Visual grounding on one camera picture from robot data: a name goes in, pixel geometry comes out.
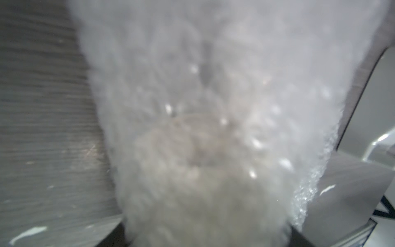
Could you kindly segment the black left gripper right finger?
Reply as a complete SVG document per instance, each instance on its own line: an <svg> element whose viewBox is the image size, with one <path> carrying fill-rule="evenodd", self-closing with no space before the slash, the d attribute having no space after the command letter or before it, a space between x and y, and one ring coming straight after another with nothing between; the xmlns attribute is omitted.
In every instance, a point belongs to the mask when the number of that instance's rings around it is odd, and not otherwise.
<svg viewBox="0 0 395 247"><path fill-rule="evenodd" d="M296 228L292 226L291 230L287 247L314 247Z"/></svg>

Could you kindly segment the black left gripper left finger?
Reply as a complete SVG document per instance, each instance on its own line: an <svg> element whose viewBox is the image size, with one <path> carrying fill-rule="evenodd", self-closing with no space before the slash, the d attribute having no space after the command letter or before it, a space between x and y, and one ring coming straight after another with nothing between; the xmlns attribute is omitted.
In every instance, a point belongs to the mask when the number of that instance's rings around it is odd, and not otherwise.
<svg viewBox="0 0 395 247"><path fill-rule="evenodd" d="M96 247L127 247L123 223L119 223Z"/></svg>

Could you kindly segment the clear bubble wrap sheet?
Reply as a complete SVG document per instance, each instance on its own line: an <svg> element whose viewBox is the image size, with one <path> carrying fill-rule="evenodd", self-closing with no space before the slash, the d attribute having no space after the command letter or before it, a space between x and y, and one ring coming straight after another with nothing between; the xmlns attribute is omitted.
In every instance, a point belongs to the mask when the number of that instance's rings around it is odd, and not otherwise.
<svg viewBox="0 0 395 247"><path fill-rule="evenodd" d="M126 247L285 247L390 1L68 1Z"/></svg>

